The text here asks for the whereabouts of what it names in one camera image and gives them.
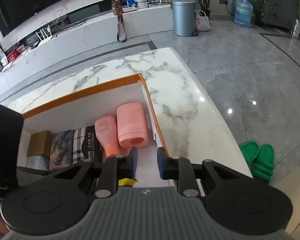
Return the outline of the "large pink bottle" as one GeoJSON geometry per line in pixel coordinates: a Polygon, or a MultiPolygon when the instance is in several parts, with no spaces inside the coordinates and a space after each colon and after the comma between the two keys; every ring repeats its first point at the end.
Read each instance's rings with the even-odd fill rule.
{"type": "Polygon", "coordinates": [[[147,120],[143,105],[138,102],[121,105],[117,113],[117,134],[122,148],[144,148],[149,145],[147,120]]]}

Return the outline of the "blue water jug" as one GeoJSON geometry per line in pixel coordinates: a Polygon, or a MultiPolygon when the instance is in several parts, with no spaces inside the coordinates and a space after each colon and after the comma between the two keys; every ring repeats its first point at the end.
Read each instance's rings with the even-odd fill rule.
{"type": "Polygon", "coordinates": [[[253,6],[248,0],[237,0],[235,3],[235,23],[249,28],[253,14],[253,6]]]}

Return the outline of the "white wifi router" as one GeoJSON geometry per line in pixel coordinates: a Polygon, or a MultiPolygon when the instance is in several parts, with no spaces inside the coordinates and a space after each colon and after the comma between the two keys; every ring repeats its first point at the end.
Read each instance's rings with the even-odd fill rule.
{"type": "Polygon", "coordinates": [[[41,45],[45,44],[46,42],[49,42],[53,37],[49,25],[47,26],[46,29],[44,29],[44,28],[39,29],[39,31],[36,32],[36,35],[39,38],[38,46],[41,46],[41,45]]]}

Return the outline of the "grey metal trash bin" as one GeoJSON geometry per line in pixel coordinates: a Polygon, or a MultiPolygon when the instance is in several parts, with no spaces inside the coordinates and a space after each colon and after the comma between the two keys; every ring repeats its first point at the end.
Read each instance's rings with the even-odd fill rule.
{"type": "Polygon", "coordinates": [[[196,1],[173,0],[173,30],[175,35],[190,37],[196,31],[196,1]]]}

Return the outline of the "dark illustrated book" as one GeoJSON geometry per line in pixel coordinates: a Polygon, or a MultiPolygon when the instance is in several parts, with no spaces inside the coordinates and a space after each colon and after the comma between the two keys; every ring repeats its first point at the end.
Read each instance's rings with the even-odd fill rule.
{"type": "Polygon", "coordinates": [[[49,165],[51,171],[72,165],[73,140],[74,130],[53,135],[49,165]]]}

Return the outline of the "yellow packet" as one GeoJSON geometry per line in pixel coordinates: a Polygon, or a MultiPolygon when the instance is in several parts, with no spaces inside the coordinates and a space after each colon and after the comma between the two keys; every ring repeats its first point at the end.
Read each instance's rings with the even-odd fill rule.
{"type": "Polygon", "coordinates": [[[119,186],[133,186],[136,182],[137,180],[135,178],[132,179],[125,178],[119,180],[119,186]]]}

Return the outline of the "brown cardboard cube box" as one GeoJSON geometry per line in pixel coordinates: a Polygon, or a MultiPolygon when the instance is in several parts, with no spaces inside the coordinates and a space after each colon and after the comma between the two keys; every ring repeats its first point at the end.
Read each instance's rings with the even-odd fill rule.
{"type": "Polygon", "coordinates": [[[46,158],[50,157],[53,136],[49,131],[42,131],[31,135],[28,157],[42,155],[46,158]]]}

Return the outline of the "orange cardboard box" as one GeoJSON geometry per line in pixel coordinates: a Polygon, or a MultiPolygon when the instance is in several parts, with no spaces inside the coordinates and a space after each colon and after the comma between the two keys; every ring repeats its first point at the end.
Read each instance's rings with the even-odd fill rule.
{"type": "Polygon", "coordinates": [[[145,109],[149,145],[138,151],[135,187],[174,186],[172,180],[162,180],[157,163],[157,149],[166,147],[149,86],[141,74],[122,77],[62,96],[23,114],[17,165],[25,167],[32,134],[49,131],[58,133],[91,126],[99,118],[116,115],[117,107],[129,102],[141,103],[145,109]]]}

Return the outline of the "green slippers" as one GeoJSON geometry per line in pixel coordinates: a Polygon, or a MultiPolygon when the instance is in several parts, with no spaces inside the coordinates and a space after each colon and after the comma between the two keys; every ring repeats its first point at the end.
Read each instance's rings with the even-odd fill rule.
{"type": "Polygon", "coordinates": [[[270,144],[260,146],[255,141],[239,145],[253,178],[269,184],[275,169],[275,150],[270,144]]]}

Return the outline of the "pink pump lotion bottle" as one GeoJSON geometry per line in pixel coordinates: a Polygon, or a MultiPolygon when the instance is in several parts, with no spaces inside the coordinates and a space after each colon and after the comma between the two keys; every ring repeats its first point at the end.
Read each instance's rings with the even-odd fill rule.
{"type": "Polygon", "coordinates": [[[117,124],[113,116],[105,116],[95,121],[95,132],[105,151],[106,158],[120,155],[117,124]]]}

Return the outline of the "woven basket bag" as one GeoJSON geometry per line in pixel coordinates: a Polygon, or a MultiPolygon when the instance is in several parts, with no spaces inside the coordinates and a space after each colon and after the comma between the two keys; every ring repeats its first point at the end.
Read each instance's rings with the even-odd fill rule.
{"type": "Polygon", "coordinates": [[[210,20],[202,10],[196,12],[196,28],[199,32],[206,32],[211,29],[210,20]]]}

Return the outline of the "dark grey cabinet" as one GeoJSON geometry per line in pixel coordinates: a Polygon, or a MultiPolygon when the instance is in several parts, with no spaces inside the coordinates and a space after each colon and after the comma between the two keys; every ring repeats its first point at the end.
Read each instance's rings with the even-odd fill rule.
{"type": "Polygon", "coordinates": [[[291,31],[298,18],[300,0],[268,0],[263,6],[264,17],[260,21],[264,27],[278,27],[291,31]]]}

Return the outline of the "clear silver square box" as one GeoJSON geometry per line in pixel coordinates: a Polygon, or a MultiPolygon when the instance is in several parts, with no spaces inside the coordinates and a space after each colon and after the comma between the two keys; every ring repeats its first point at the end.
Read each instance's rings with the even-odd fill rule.
{"type": "Polygon", "coordinates": [[[32,168],[35,170],[49,171],[50,159],[44,155],[34,155],[28,157],[27,159],[27,168],[32,168]]]}

